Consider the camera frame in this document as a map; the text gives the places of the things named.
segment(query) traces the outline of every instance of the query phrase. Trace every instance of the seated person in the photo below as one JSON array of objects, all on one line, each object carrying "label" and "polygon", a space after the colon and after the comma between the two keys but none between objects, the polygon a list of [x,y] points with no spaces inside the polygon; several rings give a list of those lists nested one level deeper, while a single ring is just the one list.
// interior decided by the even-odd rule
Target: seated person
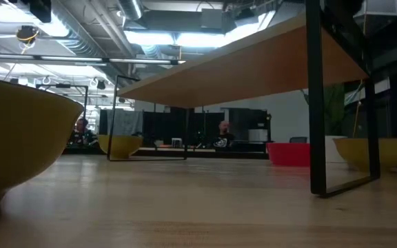
[{"label": "seated person", "polygon": [[80,118],[76,122],[76,128],[73,130],[68,145],[93,145],[97,143],[97,136],[87,128],[88,121]]},{"label": "seated person", "polygon": [[234,141],[235,136],[229,133],[229,122],[222,121],[218,125],[220,129],[220,134],[218,138],[212,143],[215,148],[229,148],[231,147],[232,141]]}]

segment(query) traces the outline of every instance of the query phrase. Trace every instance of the table surface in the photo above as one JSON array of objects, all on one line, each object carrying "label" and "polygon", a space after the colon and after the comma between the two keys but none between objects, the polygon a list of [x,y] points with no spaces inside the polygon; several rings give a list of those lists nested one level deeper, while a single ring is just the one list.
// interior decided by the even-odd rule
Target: table surface
[{"label": "table surface", "polygon": [[[367,74],[323,29],[324,84]],[[119,96],[199,107],[307,88],[305,14],[119,90]]]},{"label": "table surface", "polygon": [[[365,176],[327,164],[329,186]],[[397,247],[397,174],[330,199],[267,160],[62,156],[1,203],[0,248]]]}]

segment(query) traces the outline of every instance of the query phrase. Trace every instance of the yellow bowl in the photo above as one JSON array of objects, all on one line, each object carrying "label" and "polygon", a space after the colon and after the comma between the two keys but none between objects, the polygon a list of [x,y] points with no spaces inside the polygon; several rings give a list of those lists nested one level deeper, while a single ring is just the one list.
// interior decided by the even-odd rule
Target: yellow bowl
[{"label": "yellow bowl", "polygon": [[[335,138],[338,153],[362,172],[369,171],[369,149],[366,138]],[[379,139],[379,161],[383,170],[397,166],[397,138]]]},{"label": "yellow bowl", "polygon": [[65,97],[0,81],[0,200],[61,155],[82,111]]},{"label": "yellow bowl", "polygon": [[[99,145],[103,152],[108,153],[108,135],[98,135]],[[111,140],[111,154],[115,159],[129,158],[142,146],[143,138],[128,135],[113,135]]]}]

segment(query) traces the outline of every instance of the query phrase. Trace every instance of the white wall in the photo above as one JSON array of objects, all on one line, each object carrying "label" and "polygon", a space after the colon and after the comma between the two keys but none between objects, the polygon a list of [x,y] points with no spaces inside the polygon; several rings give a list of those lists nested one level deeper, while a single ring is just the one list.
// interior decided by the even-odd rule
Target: white wall
[{"label": "white wall", "polygon": [[[271,135],[275,142],[286,143],[294,136],[309,137],[309,107],[304,96],[299,91],[262,96],[254,99],[245,99],[228,103],[205,106],[209,112],[224,112],[226,107],[244,107],[254,110],[267,110],[272,115]],[[136,101],[136,111],[149,111],[154,109],[153,103]],[[157,104],[156,111],[163,112],[164,105]],[[196,107],[195,112],[201,112],[201,107]]]}]

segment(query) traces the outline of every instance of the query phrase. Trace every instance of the green plant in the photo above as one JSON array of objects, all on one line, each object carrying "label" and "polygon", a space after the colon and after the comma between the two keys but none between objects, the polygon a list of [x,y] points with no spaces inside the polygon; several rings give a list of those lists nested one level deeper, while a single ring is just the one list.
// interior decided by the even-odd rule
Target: green plant
[{"label": "green plant", "polygon": [[[301,90],[309,105],[309,95]],[[344,119],[344,85],[339,83],[324,88],[324,126],[325,135],[342,135]]]}]

